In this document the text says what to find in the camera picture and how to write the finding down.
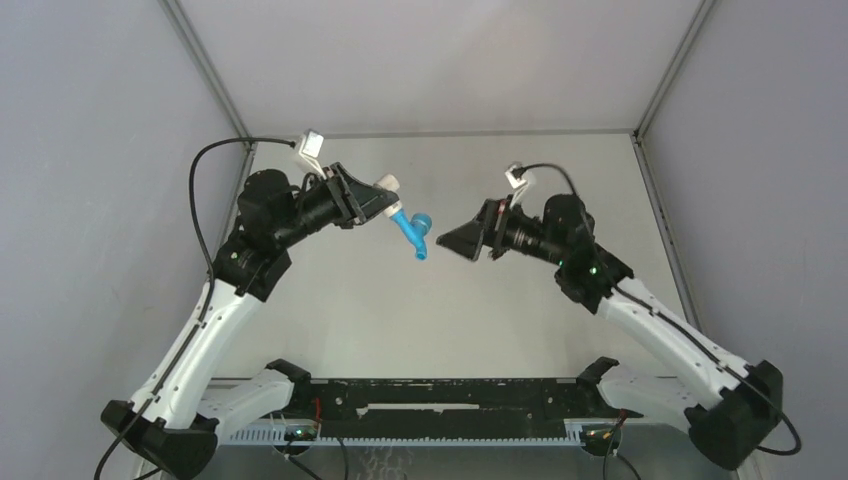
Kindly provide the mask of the blue plastic water faucet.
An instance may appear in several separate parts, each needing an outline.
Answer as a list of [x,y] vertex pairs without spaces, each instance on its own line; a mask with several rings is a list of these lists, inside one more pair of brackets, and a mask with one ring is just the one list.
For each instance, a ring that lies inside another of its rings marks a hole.
[[428,247],[426,236],[432,228],[432,219],[424,213],[415,213],[409,217],[403,208],[389,216],[407,241],[415,250],[415,258],[424,261],[428,258]]

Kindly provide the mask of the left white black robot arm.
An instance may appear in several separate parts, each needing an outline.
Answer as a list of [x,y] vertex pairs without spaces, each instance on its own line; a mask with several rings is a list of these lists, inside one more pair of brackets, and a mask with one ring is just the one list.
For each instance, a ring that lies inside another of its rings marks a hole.
[[127,401],[112,400],[102,422],[133,453],[175,479],[193,479],[221,442],[260,417],[305,414],[310,374],[275,360],[247,382],[208,395],[210,380],[237,334],[292,264],[289,250],[328,225],[349,229],[400,209],[398,180],[373,184],[335,163],[310,187],[280,170],[250,175],[236,226],[220,247],[192,316],[150,378]]

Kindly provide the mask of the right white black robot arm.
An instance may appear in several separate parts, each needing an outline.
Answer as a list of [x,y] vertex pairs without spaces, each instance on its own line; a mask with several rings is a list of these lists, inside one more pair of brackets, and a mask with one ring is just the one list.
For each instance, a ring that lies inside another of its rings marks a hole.
[[686,433],[713,464],[736,470],[777,427],[783,374],[772,363],[752,364],[680,319],[633,270],[601,247],[594,220],[575,194],[557,194],[541,217],[526,215],[510,197],[487,199],[469,222],[440,235],[439,246],[470,261],[487,249],[556,265],[562,293],[591,314],[616,325],[673,375],[641,376],[622,362],[600,358],[578,402],[592,416],[611,408],[658,420]]

